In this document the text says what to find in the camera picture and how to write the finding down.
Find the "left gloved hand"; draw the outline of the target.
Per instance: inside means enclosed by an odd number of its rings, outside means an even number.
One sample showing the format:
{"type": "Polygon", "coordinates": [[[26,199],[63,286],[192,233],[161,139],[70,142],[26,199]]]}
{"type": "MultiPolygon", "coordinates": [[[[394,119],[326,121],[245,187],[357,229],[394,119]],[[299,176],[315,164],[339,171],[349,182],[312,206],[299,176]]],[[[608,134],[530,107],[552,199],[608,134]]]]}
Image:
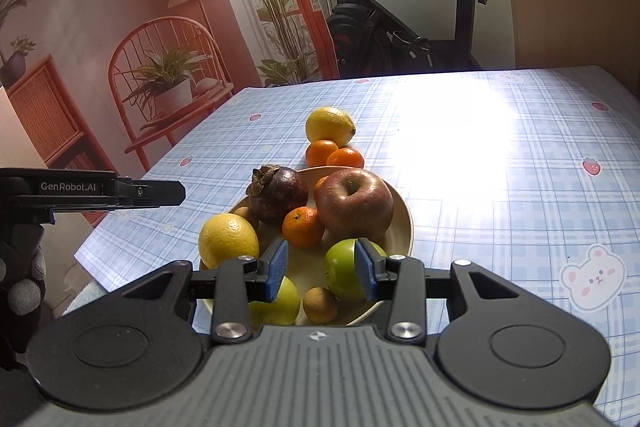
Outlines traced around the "left gloved hand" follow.
{"type": "Polygon", "coordinates": [[[41,225],[1,227],[1,368],[17,367],[38,331],[46,295],[46,260],[41,225]]]}

